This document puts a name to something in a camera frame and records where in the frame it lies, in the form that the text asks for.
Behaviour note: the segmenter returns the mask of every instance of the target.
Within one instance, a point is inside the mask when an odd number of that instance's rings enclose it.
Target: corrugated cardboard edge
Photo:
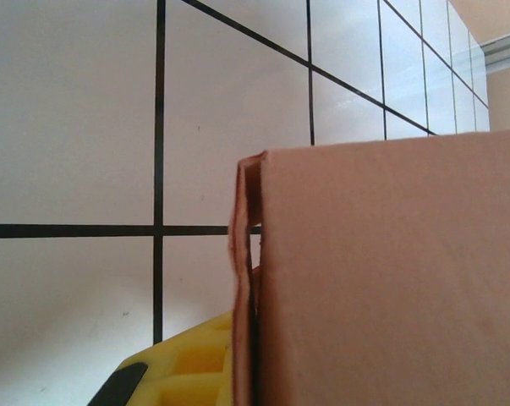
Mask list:
[[[250,257],[250,228],[261,223],[260,164],[265,154],[239,162],[236,196],[230,227],[228,251],[237,275],[233,307],[233,405],[250,406],[255,395],[255,348],[257,334],[255,280]]]

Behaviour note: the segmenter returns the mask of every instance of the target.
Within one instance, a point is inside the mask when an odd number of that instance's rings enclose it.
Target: cardboard box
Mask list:
[[[234,405],[510,404],[510,132],[247,158],[230,251]]]

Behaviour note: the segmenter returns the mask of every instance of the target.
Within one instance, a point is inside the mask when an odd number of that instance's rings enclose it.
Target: yellow object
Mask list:
[[[148,369],[127,406],[230,406],[231,312],[182,332],[130,358]]]

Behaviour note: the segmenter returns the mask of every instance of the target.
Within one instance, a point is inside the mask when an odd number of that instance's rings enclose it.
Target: brown cardboard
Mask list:
[[[230,230],[235,406],[510,404],[510,132],[268,151]]]

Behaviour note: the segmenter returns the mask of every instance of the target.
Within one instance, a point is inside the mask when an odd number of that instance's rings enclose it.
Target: cardboard flap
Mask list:
[[[255,288],[250,257],[250,229],[261,222],[260,163],[264,154],[241,161],[228,229],[228,250],[238,287],[233,308],[233,404],[247,406],[253,395]]]

